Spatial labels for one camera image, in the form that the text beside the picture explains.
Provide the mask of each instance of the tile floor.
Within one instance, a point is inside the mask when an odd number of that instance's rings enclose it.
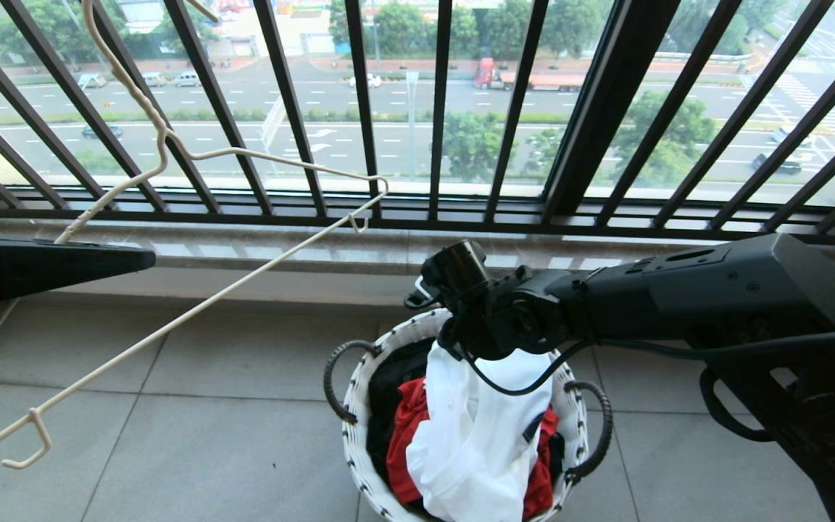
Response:
[[[0,330],[0,429],[175,312],[19,304]],[[46,414],[53,450],[24,471],[0,466],[0,521],[378,522],[344,465],[321,373],[340,341],[391,324],[327,310],[206,312]],[[554,520],[826,520],[777,446],[703,413],[697,365],[603,348],[574,357],[573,370],[603,384],[616,433]],[[25,427],[0,444],[0,460],[37,443]]]

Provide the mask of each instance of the truck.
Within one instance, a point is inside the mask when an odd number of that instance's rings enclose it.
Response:
[[[477,89],[514,89],[517,73],[513,70],[498,70],[494,66],[494,59],[484,57],[478,60],[473,85]],[[543,74],[531,73],[527,82],[529,89],[557,90],[559,92],[579,92],[584,81],[583,74]]]

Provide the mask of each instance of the car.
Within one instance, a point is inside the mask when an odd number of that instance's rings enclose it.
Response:
[[[122,135],[122,128],[119,128],[118,125],[109,125],[109,131],[115,135],[115,138],[120,138]],[[96,131],[92,130],[89,125],[87,125],[83,129],[83,138],[86,139],[97,139],[99,136],[96,135]]]
[[[752,160],[752,168],[759,170],[759,167],[763,166],[766,159],[768,159],[768,156],[766,156],[765,153],[760,152],[759,155]],[[785,162],[781,163],[775,172],[778,174],[801,174],[801,169],[801,163],[785,159]]]
[[[177,87],[198,87],[202,85],[202,80],[199,80],[195,70],[185,70],[185,72],[180,72],[179,76],[176,76],[173,85]]]
[[[382,79],[380,77],[378,77],[378,74],[373,74],[373,73],[369,72],[365,76],[365,83],[368,86],[370,86],[372,88],[375,88],[375,87],[378,87],[378,86],[382,85]],[[357,77],[355,77],[355,76],[350,77],[350,86],[351,87],[357,86]]]
[[[775,141],[776,143],[781,143],[785,140],[785,138],[788,138],[788,135],[790,133],[792,133],[791,129],[787,128],[786,126],[781,126],[781,128],[778,128],[775,132],[772,132],[772,136],[770,136],[770,138],[772,138],[772,141]],[[814,146],[814,136],[807,135],[806,138],[803,139],[803,141],[801,142],[801,145]]]
[[[146,83],[146,86],[148,87],[162,87],[166,84],[166,82],[166,76],[163,76],[159,72],[144,73],[144,83]]]
[[[89,87],[104,87],[108,83],[109,81],[105,78],[104,74],[96,72],[95,74],[80,74],[76,85],[79,86],[80,89],[87,89]]]

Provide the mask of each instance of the white woven basket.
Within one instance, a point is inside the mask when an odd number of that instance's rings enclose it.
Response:
[[[378,369],[378,365],[392,351],[400,347],[408,346],[408,344],[415,343],[416,341],[437,337],[438,331],[440,331],[444,321],[448,320],[448,318],[450,318],[450,311],[444,310],[444,308],[431,310],[410,318],[410,320],[399,324],[397,327],[388,331],[388,333],[382,335],[371,346],[374,347],[374,350],[362,356],[362,359],[352,374],[350,386],[347,387],[347,393],[344,397],[344,409],[346,412],[339,410],[340,407],[336,403],[336,400],[332,401],[332,406],[335,407],[335,410],[338,410],[338,414],[346,413],[344,416],[341,416],[344,456],[346,457],[347,465],[350,467],[350,472],[354,477],[354,482],[375,512],[380,513],[380,515],[389,520],[398,522],[424,522],[427,518],[421,515],[415,515],[415,513],[398,503],[394,493],[391,492],[389,487],[386,486],[385,482],[375,472],[372,460],[369,458],[367,449],[365,449],[367,420],[371,412],[368,396],[369,381],[372,379],[375,370]],[[371,348],[368,344],[362,342],[360,343],[360,347]],[[328,400],[334,399],[329,374],[333,370],[336,357],[344,352],[344,350],[345,348],[338,348],[335,355],[331,357],[331,362],[328,363],[327,370],[325,370],[325,393],[328,394]],[[550,357],[554,360],[556,357],[559,357],[559,354],[553,352],[550,354]],[[586,406],[584,406],[583,397],[577,389],[571,389],[569,392],[566,391],[567,384],[573,382],[573,371],[567,364],[563,364],[556,373],[553,373],[552,380],[553,399],[551,406],[553,406],[554,412],[560,419],[569,417],[576,419],[575,423],[569,423],[567,426],[578,427],[575,433],[563,433],[560,431],[566,439],[566,447],[577,448],[574,455],[566,455],[565,460],[563,460],[563,465],[567,468],[583,465],[583,462],[589,456],[589,432],[586,429]],[[607,404],[606,412],[610,412],[610,404]],[[607,425],[610,424],[610,419],[606,416],[605,420],[606,426],[603,426],[603,429],[607,429],[607,441],[610,442],[610,426]],[[553,508],[547,510],[545,513],[541,513],[541,515],[529,518],[528,522],[544,522],[553,518],[562,509],[563,502],[565,502],[579,478],[580,476],[576,478],[569,472],[557,478],[557,482],[553,488]]]

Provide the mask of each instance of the basket handle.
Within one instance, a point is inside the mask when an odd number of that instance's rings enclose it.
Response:
[[[327,366],[324,367],[324,396],[327,397],[328,404],[331,404],[331,409],[334,410],[334,413],[337,413],[337,416],[342,421],[355,424],[357,423],[357,416],[352,414],[350,410],[347,410],[346,407],[341,406],[341,403],[337,400],[337,394],[334,393],[333,382],[334,366],[337,364],[337,360],[344,354],[345,351],[352,347],[362,348],[372,354],[373,357],[377,356],[382,351],[374,344],[368,343],[368,341],[361,341],[359,339],[346,341],[346,343],[343,343],[341,346],[335,348],[333,353],[331,353],[331,356],[328,358]]]
[[[573,389],[585,389],[594,394],[601,403],[601,436],[597,440],[597,446],[594,451],[586,459],[586,462],[580,465],[570,467],[566,470],[566,482],[573,482],[573,486],[579,483],[584,476],[590,475],[604,460],[607,455],[607,450],[610,448],[610,436],[614,429],[614,412],[610,409],[610,399],[596,384],[589,381],[570,381],[563,386],[563,390],[570,392]]]

